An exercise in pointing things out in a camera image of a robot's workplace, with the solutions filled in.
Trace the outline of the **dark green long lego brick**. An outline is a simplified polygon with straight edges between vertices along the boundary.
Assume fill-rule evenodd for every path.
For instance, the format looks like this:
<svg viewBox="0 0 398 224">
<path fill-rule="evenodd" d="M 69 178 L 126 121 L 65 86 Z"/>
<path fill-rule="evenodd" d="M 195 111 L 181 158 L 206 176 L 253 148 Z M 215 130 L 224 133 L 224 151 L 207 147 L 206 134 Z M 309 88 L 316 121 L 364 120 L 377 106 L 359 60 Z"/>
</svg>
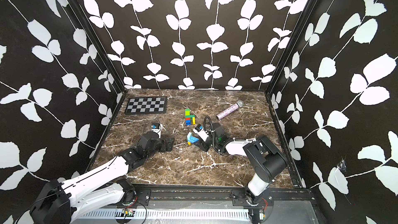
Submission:
<svg viewBox="0 0 398 224">
<path fill-rule="evenodd" d="M 186 120 L 193 119 L 193 118 L 195 118 L 195 115 L 186 115 L 185 118 L 186 118 Z"/>
</svg>

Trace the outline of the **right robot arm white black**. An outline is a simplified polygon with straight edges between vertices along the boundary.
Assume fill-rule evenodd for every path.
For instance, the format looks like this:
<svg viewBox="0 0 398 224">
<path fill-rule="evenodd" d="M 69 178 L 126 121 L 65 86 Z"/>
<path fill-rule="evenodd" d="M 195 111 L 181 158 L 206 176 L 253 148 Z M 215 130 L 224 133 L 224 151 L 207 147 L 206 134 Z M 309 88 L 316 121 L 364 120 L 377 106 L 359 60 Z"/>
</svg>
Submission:
<svg viewBox="0 0 398 224">
<path fill-rule="evenodd" d="M 246 186 L 246 196 L 252 203 L 262 197 L 274 179 L 287 167 L 287 159 L 274 143 L 265 135 L 252 139 L 230 138 L 219 123 L 209 129 L 197 125 L 193 133 L 187 135 L 189 145 L 195 145 L 207 152 L 213 148 L 219 155 L 239 155 L 249 159 L 255 174 Z"/>
</svg>

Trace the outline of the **light blue long lego brick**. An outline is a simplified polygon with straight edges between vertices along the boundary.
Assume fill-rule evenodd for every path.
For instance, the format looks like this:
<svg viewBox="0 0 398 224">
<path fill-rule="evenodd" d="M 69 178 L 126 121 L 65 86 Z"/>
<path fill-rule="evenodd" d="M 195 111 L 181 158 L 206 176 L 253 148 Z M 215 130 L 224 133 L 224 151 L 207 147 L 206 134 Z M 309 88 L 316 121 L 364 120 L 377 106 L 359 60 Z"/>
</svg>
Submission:
<svg viewBox="0 0 398 224">
<path fill-rule="evenodd" d="M 200 140 L 199 138 L 196 138 L 196 137 L 192 136 L 191 140 L 188 141 L 188 142 L 190 142 L 191 144 L 193 144 L 193 143 L 196 143 L 196 142 L 199 141 L 199 140 Z"/>
</svg>

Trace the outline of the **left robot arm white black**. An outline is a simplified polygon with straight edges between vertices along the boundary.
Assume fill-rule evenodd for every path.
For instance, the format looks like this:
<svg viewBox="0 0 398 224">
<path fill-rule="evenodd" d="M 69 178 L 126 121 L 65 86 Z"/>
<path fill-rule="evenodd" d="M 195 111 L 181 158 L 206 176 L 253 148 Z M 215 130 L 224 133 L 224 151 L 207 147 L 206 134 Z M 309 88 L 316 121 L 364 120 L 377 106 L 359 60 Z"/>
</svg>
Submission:
<svg viewBox="0 0 398 224">
<path fill-rule="evenodd" d="M 124 175 L 142 166 L 156 152 L 172 151 L 174 138 L 163 139 L 150 131 L 136 146 L 81 176 L 48 182 L 30 208 L 36 224 L 70 224 L 98 208 L 122 203 L 132 206 L 138 199 L 135 188 Z"/>
</svg>

